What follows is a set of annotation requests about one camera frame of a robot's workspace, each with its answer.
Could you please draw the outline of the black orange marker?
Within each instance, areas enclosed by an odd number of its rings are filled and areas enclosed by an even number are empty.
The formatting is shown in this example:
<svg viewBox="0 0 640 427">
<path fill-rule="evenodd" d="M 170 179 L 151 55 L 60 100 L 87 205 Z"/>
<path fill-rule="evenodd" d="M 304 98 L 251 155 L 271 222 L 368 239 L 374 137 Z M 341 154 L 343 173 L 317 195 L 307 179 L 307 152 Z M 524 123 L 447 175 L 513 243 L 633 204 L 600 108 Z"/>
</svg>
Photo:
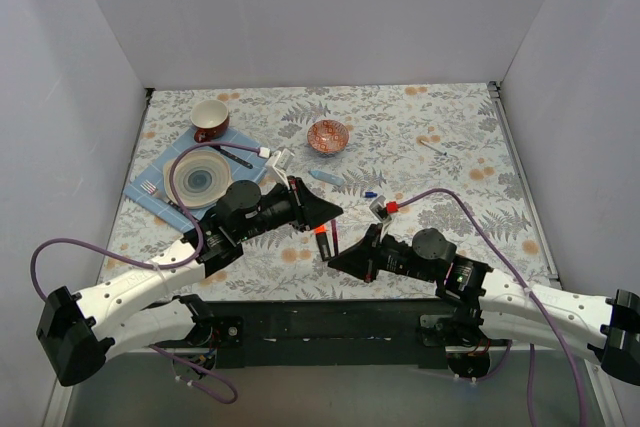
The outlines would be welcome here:
<svg viewBox="0 0 640 427">
<path fill-rule="evenodd" d="M 319 235 L 316 235 L 315 238 L 316 238 L 316 243 L 319 249 L 321 259 L 323 261 L 329 261 L 332 257 L 332 253 L 331 253 L 328 237 L 326 236 L 325 233 L 321 233 Z"/>
</svg>

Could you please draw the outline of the pink pen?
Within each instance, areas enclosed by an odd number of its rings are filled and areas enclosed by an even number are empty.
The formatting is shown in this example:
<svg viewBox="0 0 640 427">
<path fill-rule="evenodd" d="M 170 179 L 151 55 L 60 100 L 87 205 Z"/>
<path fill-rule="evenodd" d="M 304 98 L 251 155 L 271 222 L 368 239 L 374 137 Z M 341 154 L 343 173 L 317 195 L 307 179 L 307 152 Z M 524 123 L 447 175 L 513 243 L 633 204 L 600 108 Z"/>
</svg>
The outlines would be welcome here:
<svg viewBox="0 0 640 427">
<path fill-rule="evenodd" d="M 339 254 L 339 236 L 338 236 L 337 221 L 335 218 L 331 220 L 331 233 L 332 233 L 333 255 L 337 256 Z"/>
</svg>

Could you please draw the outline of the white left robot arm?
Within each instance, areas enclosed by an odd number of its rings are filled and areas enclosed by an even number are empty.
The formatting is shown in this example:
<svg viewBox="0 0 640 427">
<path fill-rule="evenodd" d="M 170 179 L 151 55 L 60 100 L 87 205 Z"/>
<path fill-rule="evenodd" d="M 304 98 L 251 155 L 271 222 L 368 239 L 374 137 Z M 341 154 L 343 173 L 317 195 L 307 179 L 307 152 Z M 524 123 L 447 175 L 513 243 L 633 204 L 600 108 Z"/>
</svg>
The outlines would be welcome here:
<svg viewBox="0 0 640 427">
<path fill-rule="evenodd" d="M 342 215 L 299 177 L 262 193 L 248 180 L 232 183 L 197 226 L 144 268 L 72 293 L 60 287 L 44 299 L 36 329 L 59 383 L 79 384 L 112 358 L 158 342 L 205 345 L 213 314 L 195 295 L 158 307 L 156 301 L 235 262 L 243 242 L 289 225 L 304 232 Z"/>
</svg>

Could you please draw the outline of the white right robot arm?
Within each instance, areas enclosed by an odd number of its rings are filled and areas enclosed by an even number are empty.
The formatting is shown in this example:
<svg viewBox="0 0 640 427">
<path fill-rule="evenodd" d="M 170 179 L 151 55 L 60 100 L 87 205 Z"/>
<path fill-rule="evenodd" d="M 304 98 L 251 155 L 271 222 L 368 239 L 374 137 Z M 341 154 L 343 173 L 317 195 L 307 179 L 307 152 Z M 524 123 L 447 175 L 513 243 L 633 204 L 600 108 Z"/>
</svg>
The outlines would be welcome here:
<svg viewBox="0 0 640 427">
<path fill-rule="evenodd" d="M 459 255 L 456 245 L 433 228 L 406 243 L 373 224 L 328 264 L 364 282 L 385 271 L 435 284 L 437 297 L 455 308 L 452 330 L 464 344 L 484 337 L 566 350 L 617 380 L 639 382 L 639 297 L 632 292 L 620 289 L 606 297 L 523 286 L 501 270 Z"/>
</svg>

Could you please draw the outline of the light blue marker pen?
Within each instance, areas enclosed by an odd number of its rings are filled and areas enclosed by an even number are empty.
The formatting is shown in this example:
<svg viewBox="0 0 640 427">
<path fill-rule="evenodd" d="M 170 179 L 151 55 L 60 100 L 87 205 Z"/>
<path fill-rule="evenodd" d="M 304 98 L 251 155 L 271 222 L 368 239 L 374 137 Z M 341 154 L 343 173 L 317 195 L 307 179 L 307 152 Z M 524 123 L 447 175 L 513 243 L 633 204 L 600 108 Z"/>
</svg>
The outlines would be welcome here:
<svg viewBox="0 0 640 427">
<path fill-rule="evenodd" d="M 344 185 L 345 181 L 343 178 L 330 174 L 321 170 L 310 170 L 309 174 L 316 180 L 321 182 L 329 183 L 331 185 L 341 187 Z"/>
</svg>

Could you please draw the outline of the blue checked cloth napkin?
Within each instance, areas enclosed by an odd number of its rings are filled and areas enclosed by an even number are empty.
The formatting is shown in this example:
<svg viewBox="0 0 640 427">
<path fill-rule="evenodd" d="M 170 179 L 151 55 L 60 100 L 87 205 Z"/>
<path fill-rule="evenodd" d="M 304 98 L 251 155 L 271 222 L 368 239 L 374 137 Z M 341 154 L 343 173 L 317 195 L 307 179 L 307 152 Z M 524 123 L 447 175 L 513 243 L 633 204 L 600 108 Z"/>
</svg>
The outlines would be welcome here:
<svg viewBox="0 0 640 427">
<path fill-rule="evenodd" d="M 194 127 L 189 128 L 124 189 L 126 197 L 182 233 L 191 230 L 192 223 L 179 210 L 168 175 L 175 158 L 195 144 L 195 132 Z M 179 197 L 196 219 L 201 219 L 232 183 L 240 180 L 258 183 L 266 174 L 266 160 L 240 148 L 257 147 L 257 141 L 233 128 L 221 140 L 234 146 L 221 151 L 211 147 L 192 151 L 174 173 Z"/>
</svg>

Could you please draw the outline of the orange patterned bowl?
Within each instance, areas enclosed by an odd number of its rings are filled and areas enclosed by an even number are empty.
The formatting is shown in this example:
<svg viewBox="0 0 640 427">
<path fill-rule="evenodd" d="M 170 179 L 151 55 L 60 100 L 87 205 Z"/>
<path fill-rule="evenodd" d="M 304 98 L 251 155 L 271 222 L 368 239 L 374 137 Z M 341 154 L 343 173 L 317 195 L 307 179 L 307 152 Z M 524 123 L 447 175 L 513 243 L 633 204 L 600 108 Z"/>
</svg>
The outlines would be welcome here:
<svg viewBox="0 0 640 427">
<path fill-rule="evenodd" d="M 341 153 L 347 147 L 350 135 L 347 127 L 336 120 L 319 120 L 307 131 L 307 142 L 311 149 L 322 155 Z"/>
</svg>

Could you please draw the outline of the beige blue ringed plate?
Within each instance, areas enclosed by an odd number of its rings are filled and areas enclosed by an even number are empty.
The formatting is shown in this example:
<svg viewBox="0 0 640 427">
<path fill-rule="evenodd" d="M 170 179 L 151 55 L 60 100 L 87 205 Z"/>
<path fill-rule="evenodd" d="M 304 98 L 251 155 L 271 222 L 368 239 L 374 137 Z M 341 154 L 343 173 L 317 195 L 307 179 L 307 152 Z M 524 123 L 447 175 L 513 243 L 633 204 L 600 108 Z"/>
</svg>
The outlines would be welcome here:
<svg viewBox="0 0 640 427">
<path fill-rule="evenodd" d="M 214 204 L 232 183 L 231 170 L 213 149 L 188 153 L 174 170 L 173 182 L 178 196 L 189 209 Z"/>
</svg>

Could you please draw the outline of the floral tablecloth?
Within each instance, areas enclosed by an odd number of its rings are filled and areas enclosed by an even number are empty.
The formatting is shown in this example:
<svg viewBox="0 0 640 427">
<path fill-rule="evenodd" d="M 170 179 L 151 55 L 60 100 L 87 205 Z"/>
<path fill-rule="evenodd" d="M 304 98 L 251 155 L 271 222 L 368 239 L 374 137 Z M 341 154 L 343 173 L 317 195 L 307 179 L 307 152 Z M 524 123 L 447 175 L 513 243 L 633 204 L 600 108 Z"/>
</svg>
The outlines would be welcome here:
<svg viewBox="0 0 640 427">
<path fill-rule="evenodd" d="M 191 109 L 220 100 L 231 124 L 258 143 L 295 154 L 289 172 L 319 197 L 344 210 L 339 244 L 348 247 L 374 218 L 375 192 L 396 201 L 391 232 L 404 241 L 433 227 L 463 256 L 509 270 L 530 283 L 556 274 L 512 156 L 494 86 L 483 83 L 361 87 L 290 87 L 167 90 L 151 95 L 130 169 L 141 174 L 186 131 Z M 334 155 L 314 152 L 309 127 L 319 120 L 344 124 L 350 140 Z M 314 179 L 321 170 L 341 187 Z"/>
</svg>

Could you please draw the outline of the red brown ceramic mug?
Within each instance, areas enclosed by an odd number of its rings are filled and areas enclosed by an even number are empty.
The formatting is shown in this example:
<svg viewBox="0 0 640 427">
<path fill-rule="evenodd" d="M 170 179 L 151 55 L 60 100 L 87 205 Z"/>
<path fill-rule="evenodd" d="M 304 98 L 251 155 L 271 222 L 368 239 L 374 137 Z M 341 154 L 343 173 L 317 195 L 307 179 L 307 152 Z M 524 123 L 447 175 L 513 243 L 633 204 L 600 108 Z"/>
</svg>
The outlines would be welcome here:
<svg viewBox="0 0 640 427">
<path fill-rule="evenodd" d="M 197 143 L 213 141 L 228 130 L 229 108 L 220 100 L 202 101 L 192 108 L 190 119 L 196 128 L 194 140 Z"/>
</svg>

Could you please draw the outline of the silver fork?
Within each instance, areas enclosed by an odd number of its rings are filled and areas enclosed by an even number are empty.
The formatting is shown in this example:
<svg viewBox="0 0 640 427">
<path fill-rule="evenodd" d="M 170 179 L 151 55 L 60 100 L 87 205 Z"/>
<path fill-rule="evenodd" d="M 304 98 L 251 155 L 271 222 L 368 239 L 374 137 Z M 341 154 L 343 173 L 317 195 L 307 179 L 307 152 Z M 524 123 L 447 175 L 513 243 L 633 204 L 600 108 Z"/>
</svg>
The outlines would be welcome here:
<svg viewBox="0 0 640 427">
<path fill-rule="evenodd" d="M 159 187 L 154 185 L 152 182 L 145 180 L 140 184 L 141 189 L 146 192 L 148 195 L 153 198 L 159 199 L 162 202 L 173 205 L 174 202 L 166 195 L 164 191 L 162 191 Z"/>
</svg>

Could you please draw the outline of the black handled knife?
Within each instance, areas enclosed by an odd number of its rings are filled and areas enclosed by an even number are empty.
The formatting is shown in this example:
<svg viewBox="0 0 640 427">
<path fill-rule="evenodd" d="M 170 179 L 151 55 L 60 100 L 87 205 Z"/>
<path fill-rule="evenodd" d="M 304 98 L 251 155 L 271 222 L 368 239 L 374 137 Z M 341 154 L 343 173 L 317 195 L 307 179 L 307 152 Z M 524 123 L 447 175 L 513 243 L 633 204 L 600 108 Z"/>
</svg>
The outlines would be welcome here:
<svg viewBox="0 0 640 427">
<path fill-rule="evenodd" d="M 213 142 L 213 141 L 204 142 L 203 145 L 205 147 L 209 147 L 216 150 L 220 155 L 226 157 L 228 160 L 231 160 L 243 166 L 244 168 L 253 169 L 253 165 L 250 162 L 229 151 L 229 149 L 236 149 L 236 150 L 251 152 L 251 149 L 246 146 L 236 145 L 233 143 L 220 143 L 220 142 Z"/>
</svg>

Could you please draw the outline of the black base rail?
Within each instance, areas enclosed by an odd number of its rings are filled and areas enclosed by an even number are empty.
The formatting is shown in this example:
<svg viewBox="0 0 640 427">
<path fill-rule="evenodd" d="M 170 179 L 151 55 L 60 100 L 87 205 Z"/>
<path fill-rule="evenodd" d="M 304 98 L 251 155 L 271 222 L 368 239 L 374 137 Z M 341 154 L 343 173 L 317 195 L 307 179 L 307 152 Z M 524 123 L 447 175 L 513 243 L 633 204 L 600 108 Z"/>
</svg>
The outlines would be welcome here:
<svg viewBox="0 0 640 427">
<path fill-rule="evenodd" d="M 481 378 L 492 342 L 463 333 L 434 299 L 207 302 L 193 340 L 163 348 L 213 351 L 219 368 L 400 365 Z"/>
</svg>

